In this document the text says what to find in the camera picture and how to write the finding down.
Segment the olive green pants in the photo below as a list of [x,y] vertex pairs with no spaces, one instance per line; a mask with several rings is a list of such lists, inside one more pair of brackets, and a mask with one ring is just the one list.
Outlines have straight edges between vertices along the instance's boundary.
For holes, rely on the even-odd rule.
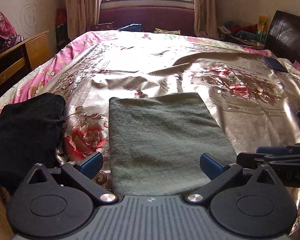
[[120,197],[188,193],[209,182],[200,169],[203,153],[236,159],[197,93],[111,98],[109,150],[113,190]]

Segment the wooden side cabinet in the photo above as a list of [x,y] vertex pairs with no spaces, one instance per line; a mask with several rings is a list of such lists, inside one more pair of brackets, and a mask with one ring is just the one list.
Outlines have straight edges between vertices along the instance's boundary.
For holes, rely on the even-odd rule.
[[48,31],[44,31],[0,53],[0,96],[19,72],[28,74],[45,63],[51,55]]

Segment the cluttered nightstand pile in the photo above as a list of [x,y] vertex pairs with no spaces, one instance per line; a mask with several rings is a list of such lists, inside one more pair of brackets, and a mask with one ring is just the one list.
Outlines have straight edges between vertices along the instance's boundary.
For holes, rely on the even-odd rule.
[[264,44],[257,41],[257,24],[242,25],[239,22],[226,22],[218,27],[219,36],[222,41],[234,43],[240,46],[264,48]]

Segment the dark wooden headboard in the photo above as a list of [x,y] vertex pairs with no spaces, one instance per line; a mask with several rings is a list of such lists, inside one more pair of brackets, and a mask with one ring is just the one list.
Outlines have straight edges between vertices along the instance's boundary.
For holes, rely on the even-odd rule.
[[300,16],[276,11],[264,48],[279,58],[300,63]]

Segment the floral satin bedspread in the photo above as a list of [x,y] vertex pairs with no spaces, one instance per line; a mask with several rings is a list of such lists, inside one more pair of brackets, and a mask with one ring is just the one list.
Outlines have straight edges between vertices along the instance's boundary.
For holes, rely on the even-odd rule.
[[[11,239],[300,239],[300,188],[283,185],[268,164],[242,167],[239,181],[209,204],[185,202],[199,187],[159,196],[120,197],[113,190],[111,98],[197,93],[236,158],[262,146],[300,143],[300,72],[284,58],[277,60],[288,72],[275,71],[263,56],[277,59],[270,52],[169,34],[111,30],[76,38],[0,97],[0,113],[44,93],[65,100],[59,165],[34,164],[15,193],[8,192],[2,219]],[[103,166],[92,180],[115,194],[117,203],[95,204],[61,174],[62,165],[96,152]]]

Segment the black garment at left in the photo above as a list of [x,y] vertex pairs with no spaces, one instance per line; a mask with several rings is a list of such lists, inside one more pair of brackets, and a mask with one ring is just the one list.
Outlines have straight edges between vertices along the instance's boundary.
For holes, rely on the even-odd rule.
[[62,96],[44,93],[6,105],[0,113],[0,186],[14,194],[36,163],[59,165],[56,149],[63,136]]

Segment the yellow flower package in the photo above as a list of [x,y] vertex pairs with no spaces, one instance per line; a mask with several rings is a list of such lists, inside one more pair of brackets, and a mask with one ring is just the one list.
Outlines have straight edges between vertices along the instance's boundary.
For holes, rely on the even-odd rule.
[[259,16],[258,23],[257,23],[257,41],[261,44],[265,44],[266,36],[268,32],[268,21],[269,19],[266,16]]

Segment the left beige curtain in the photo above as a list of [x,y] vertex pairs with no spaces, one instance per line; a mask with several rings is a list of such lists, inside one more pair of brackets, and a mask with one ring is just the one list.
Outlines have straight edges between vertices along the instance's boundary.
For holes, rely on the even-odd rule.
[[68,37],[79,37],[98,24],[102,0],[65,0]]

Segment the black smartphone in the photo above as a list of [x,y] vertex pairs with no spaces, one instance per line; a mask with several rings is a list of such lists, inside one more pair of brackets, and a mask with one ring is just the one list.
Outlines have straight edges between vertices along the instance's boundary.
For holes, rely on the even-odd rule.
[[281,63],[279,63],[277,59],[274,59],[272,57],[267,57],[267,56],[263,56],[262,58],[271,69],[282,73],[288,72],[288,70],[286,70],[286,68]]

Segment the pink bag on cabinet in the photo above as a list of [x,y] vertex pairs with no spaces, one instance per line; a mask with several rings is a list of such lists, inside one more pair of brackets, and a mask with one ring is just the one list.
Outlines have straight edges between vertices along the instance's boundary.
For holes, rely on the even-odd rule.
[[15,28],[7,19],[7,17],[2,12],[0,12],[0,37],[7,40],[10,37],[15,36],[17,36]]

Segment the beige curtain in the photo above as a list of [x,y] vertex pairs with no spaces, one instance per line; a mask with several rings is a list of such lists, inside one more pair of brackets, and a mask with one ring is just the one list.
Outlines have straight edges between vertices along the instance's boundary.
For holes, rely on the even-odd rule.
[[68,37],[79,37],[98,24],[102,0],[65,0]]
[[194,33],[200,37],[219,39],[216,0],[194,0]]

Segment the red bag by curtain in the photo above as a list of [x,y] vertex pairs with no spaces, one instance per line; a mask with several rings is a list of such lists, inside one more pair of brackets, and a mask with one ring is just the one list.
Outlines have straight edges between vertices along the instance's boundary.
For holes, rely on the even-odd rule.
[[56,11],[55,32],[57,49],[61,50],[70,42],[66,9],[58,8]]

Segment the blue object behind bed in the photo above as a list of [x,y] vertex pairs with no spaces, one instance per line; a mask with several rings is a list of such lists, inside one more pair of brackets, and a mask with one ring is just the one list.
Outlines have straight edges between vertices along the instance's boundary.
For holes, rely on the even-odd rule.
[[132,23],[124,27],[117,28],[118,31],[142,32],[141,23]]

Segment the right beige curtain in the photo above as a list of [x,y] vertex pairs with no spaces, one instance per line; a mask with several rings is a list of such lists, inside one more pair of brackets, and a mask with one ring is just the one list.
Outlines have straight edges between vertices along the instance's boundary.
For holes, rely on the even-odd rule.
[[194,0],[194,33],[200,37],[219,39],[216,0]]

